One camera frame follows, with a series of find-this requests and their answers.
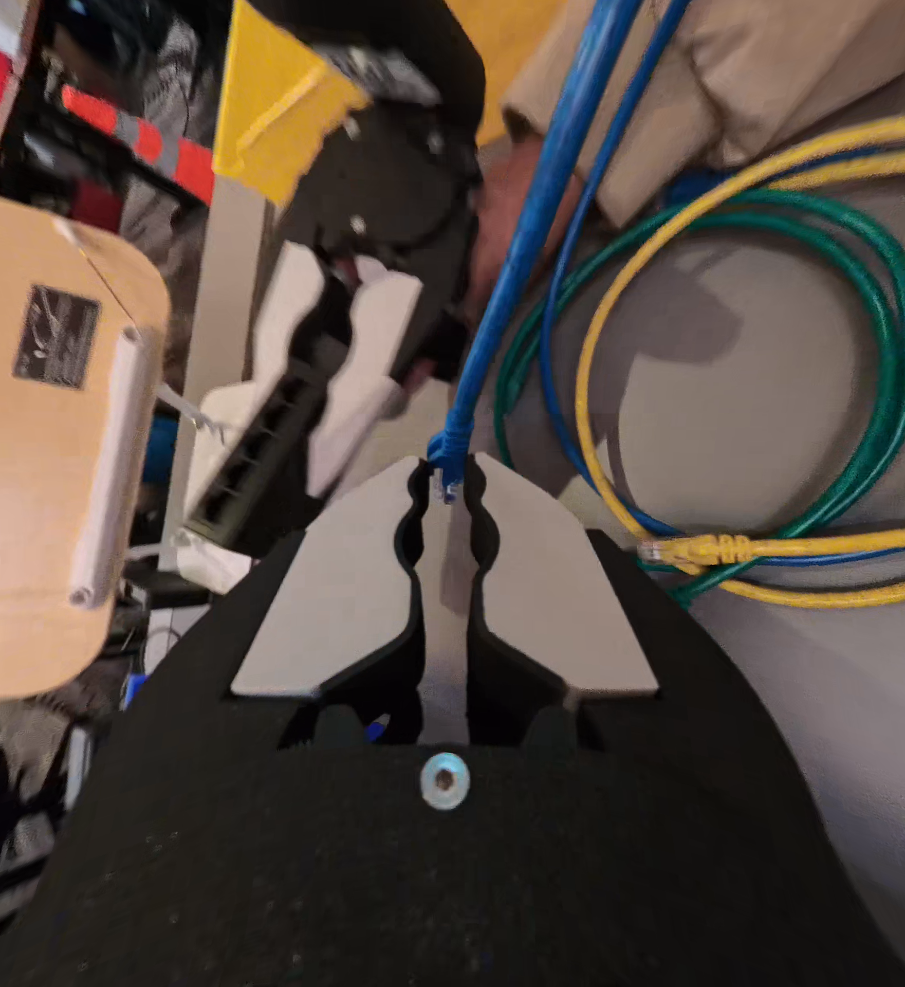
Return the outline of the white zip tie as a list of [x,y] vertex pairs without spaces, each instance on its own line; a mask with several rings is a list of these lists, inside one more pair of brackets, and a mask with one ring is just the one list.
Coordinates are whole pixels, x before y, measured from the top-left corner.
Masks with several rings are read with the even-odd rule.
[[221,446],[225,445],[226,439],[224,423],[206,414],[202,408],[184,398],[166,382],[162,381],[158,383],[155,390],[155,398],[170,410],[178,413],[180,417],[190,421],[196,430],[205,430],[214,439],[216,439]]

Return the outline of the black ethernet port panel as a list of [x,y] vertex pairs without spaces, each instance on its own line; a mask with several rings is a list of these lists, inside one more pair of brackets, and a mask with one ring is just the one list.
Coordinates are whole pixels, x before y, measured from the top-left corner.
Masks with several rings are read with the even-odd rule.
[[309,443],[325,410],[327,382],[315,365],[288,367],[195,500],[186,530],[261,559],[311,524],[328,500],[308,492]]

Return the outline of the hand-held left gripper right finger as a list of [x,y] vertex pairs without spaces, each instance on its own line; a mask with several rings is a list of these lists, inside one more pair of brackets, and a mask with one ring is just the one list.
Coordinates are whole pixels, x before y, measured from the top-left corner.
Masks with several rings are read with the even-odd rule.
[[656,674],[582,523],[486,453],[463,499],[476,562],[467,626],[475,744],[519,744],[546,708],[655,697]]

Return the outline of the wooden chair back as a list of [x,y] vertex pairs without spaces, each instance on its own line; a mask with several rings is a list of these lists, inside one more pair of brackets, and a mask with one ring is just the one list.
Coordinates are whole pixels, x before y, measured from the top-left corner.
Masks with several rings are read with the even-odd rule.
[[[101,304],[80,391],[12,376],[33,285]],[[125,557],[111,594],[93,611],[68,603],[71,561],[117,339],[127,325],[150,337],[153,414],[170,313],[157,269],[120,237],[0,197],[0,700],[63,685],[104,646]]]

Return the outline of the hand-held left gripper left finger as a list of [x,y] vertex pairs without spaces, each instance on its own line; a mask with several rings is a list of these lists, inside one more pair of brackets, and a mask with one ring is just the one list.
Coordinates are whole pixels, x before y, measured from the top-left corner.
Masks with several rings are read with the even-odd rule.
[[231,682],[239,698],[386,716],[384,743],[422,730],[421,521],[431,469],[409,456],[335,500],[304,531]]

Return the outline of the white plastic bracket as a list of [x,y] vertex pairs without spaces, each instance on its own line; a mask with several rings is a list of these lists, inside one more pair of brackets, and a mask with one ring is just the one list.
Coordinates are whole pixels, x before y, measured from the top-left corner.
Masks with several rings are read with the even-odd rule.
[[215,596],[227,595],[255,564],[250,556],[219,547],[185,528],[173,536],[171,546],[178,574]]

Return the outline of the white plastic tube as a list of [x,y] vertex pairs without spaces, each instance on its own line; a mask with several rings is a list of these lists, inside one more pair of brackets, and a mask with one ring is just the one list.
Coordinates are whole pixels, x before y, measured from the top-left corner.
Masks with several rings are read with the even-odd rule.
[[134,325],[117,339],[105,426],[69,571],[68,603],[93,611],[123,565],[154,404],[150,337]]

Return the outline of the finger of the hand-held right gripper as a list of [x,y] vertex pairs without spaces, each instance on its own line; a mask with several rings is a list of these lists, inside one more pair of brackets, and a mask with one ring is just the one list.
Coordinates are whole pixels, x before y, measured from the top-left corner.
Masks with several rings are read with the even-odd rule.
[[193,443],[186,509],[197,506],[284,376],[292,336],[314,309],[325,284],[322,266],[309,248],[283,245],[254,325],[250,376],[210,389],[199,402],[208,422]]
[[402,391],[393,364],[421,292],[417,278],[376,278],[350,307],[352,339],[329,379],[322,417],[309,435],[309,495],[327,498]]

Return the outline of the black chair label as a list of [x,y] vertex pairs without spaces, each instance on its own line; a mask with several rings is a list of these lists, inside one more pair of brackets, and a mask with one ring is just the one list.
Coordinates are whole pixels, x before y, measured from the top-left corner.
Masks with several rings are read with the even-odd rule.
[[12,376],[55,388],[83,388],[101,315],[99,301],[33,285]]

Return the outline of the person's right forearm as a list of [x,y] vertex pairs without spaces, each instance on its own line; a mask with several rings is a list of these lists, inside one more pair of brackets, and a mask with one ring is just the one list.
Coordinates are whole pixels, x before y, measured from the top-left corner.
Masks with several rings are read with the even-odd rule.
[[615,226],[686,166],[742,166],[905,73],[905,1],[690,2],[596,193]]

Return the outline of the large yellow plastic bin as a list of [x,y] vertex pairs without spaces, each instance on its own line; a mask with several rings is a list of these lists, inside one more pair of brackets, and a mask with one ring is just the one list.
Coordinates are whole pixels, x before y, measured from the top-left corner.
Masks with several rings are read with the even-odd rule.
[[[500,102],[565,3],[450,1],[450,11],[483,59],[480,147],[506,133]],[[213,170],[277,205],[292,197],[324,134],[367,98],[306,46],[247,2],[233,4]]]

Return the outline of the person's right hand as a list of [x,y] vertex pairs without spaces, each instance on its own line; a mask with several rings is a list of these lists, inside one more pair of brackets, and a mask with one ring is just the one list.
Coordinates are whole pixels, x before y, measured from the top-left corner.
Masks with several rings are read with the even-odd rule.
[[471,330],[479,327],[505,263],[543,143],[541,135],[523,133],[509,147],[499,150],[485,171],[476,201],[479,225],[469,282],[461,305]]

